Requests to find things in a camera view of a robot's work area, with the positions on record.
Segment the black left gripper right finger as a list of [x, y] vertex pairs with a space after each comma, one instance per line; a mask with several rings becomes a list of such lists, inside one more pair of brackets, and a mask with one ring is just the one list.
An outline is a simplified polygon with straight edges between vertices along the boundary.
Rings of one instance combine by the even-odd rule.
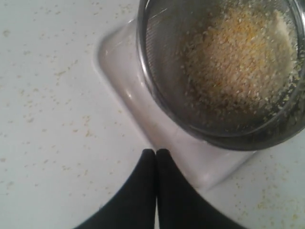
[[239, 229], [205, 201], [182, 175], [170, 151], [156, 152], [157, 207], [161, 229]]

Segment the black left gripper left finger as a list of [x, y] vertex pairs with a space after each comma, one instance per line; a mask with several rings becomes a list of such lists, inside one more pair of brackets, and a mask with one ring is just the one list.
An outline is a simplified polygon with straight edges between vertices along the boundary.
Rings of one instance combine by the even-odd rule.
[[156, 211], [155, 152], [143, 150], [121, 189], [78, 229], [153, 229]]

